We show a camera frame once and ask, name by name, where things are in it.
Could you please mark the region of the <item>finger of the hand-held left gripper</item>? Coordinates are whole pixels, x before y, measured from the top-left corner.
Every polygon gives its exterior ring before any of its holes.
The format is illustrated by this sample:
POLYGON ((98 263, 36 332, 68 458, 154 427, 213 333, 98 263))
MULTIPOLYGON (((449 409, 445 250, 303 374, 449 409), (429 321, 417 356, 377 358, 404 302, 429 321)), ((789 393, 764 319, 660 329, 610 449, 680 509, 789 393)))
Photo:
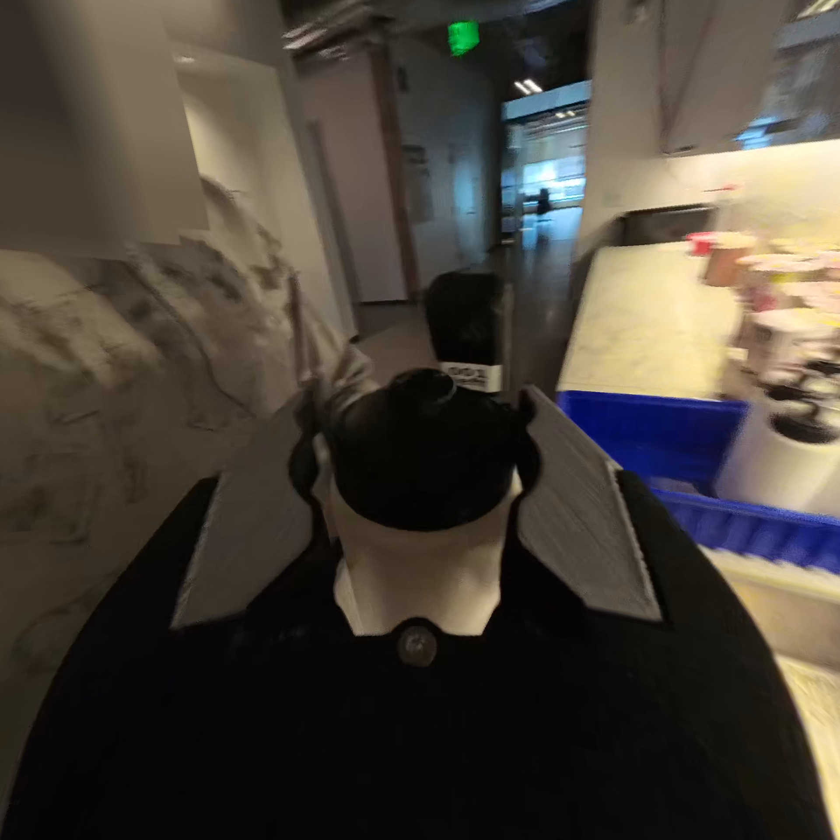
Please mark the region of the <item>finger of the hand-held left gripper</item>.
POLYGON ((354 594, 352 578, 347 564, 339 564, 333 581, 333 599, 340 609, 352 635, 361 635, 361 613, 354 594))

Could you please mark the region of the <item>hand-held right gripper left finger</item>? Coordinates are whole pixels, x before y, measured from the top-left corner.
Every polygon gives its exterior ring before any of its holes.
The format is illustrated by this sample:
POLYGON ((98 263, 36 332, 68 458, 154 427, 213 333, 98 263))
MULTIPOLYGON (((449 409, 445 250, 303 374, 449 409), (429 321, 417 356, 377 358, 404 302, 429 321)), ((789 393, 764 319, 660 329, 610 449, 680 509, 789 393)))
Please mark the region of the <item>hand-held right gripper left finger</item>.
POLYGON ((279 410, 223 469, 178 593, 174 631, 242 613, 331 523, 312 491, 314 410, 279 410))

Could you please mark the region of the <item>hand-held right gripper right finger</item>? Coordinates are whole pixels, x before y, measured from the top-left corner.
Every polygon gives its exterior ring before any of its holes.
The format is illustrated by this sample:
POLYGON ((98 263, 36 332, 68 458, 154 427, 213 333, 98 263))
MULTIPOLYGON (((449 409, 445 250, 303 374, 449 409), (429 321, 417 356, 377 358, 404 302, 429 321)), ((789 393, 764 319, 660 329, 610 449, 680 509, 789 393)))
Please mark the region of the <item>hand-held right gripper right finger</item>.
POLYGON ((527 436, 539 470, 518 512, 524 548, 590 609, 646 623, 663 619, 617 480, 619 465, 538 388, 527 436))

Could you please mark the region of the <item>white plastic squeeze bottle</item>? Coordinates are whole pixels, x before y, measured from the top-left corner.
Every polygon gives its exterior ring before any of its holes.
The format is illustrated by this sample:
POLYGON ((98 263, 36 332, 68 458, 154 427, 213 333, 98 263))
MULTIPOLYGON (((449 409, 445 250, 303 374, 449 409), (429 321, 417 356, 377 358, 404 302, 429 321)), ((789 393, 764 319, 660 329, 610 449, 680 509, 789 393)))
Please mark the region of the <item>white plastic squeeze bottle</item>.
POLYGON ((381 636, 414 618, 447 634, 483 633, 501 599, 501 560, 513 502, 514 469, 498 504, 477 520, 442 531, 387 528, 342 499, 335 478, 322 484, 331 536, 341 544, 360 609, 360 636, 381 636))

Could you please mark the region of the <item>blue plastic bin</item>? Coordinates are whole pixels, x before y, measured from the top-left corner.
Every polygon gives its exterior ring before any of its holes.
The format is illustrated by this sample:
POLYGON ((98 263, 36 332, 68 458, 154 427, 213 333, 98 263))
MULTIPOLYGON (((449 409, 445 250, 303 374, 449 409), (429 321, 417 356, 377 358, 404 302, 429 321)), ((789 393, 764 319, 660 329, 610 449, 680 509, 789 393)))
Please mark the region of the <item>blue plastic bin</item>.
POLYGON ((711 495, 747 403, 586 391, 558 392, 555 402, 699 546, 838 575, 837 519, 711 495))

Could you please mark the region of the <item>group of white capped bottles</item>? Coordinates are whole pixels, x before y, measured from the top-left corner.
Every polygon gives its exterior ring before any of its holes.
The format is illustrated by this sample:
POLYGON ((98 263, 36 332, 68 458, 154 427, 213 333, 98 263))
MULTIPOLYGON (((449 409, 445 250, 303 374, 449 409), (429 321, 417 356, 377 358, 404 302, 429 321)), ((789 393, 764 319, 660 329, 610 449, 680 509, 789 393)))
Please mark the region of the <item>group of white capped bottles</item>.
POLYGON ((760 381, 712 486, 721 499, 838 518, 838 363, 760 381))

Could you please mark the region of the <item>black countertop appliance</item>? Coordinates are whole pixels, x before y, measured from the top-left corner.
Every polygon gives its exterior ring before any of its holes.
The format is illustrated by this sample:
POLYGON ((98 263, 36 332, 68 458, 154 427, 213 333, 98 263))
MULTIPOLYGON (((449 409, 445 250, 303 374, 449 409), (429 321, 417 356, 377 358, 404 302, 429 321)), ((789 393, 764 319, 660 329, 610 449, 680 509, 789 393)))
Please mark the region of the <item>black countertop appliance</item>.
POLYGON ((621 216, 617 244, 623 247, 681 242, 689 234, 710 232, 717 210, 707 203, 659 206, 621 216))

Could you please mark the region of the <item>brown canister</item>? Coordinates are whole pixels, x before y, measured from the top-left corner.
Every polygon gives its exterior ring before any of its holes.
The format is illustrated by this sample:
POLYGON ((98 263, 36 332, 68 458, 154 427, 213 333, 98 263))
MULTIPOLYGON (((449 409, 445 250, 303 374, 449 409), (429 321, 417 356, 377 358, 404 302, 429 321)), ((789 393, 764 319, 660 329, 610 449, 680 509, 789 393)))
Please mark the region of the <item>brown canister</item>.
POLYGON ((710 249, 702 282, 707 287, 734 288, 739 280, 739 260, 753 252, 751 245, 726 245, 717 242, 710 249))

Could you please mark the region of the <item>stack of instant noodle cups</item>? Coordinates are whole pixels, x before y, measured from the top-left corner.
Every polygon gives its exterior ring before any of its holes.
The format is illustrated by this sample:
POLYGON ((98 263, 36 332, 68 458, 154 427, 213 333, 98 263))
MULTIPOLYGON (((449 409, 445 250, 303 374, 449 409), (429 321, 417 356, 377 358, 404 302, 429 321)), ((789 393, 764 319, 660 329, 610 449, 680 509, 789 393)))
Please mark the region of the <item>stack of instant noodle cups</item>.
POLYGON ((750 254, 736 262, 741 321, 730 361, 755 382, 838 345, 838 246, 786 244, 794 250, 750 254))

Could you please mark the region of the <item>stainless steel sink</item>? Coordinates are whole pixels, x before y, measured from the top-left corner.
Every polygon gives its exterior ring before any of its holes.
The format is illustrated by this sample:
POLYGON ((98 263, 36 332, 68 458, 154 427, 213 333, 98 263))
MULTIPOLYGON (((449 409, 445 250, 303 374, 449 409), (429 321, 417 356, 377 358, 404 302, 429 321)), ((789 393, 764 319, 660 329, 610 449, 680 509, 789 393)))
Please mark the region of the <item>stainless steel sink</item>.
POLYGON ((839 674, 776 656, 803 722, 835 839, 839 838, 839 674))

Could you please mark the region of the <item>grey upper cabinet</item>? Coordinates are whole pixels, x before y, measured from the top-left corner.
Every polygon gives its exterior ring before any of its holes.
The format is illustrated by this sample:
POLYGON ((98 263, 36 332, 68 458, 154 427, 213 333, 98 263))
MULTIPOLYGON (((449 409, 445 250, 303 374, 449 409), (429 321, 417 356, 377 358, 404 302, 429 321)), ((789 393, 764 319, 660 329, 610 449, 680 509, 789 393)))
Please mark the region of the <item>grey upper cabinet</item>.
POLYGON ((654 3, 668 157, 839 137, 839 2, 654 3))

